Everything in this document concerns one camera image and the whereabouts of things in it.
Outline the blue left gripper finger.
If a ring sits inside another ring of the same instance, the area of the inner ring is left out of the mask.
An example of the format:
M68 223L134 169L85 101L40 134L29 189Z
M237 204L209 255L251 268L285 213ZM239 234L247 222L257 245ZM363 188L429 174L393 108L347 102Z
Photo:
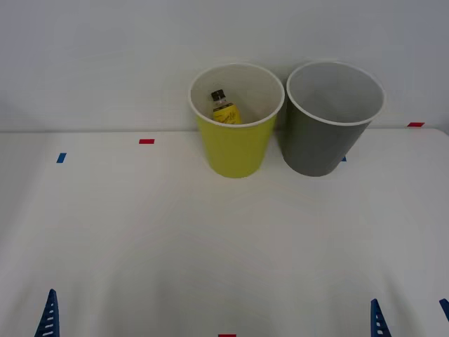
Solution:
M59 337L60 320L58 297L54 289L48 293L47 301L34 337Z

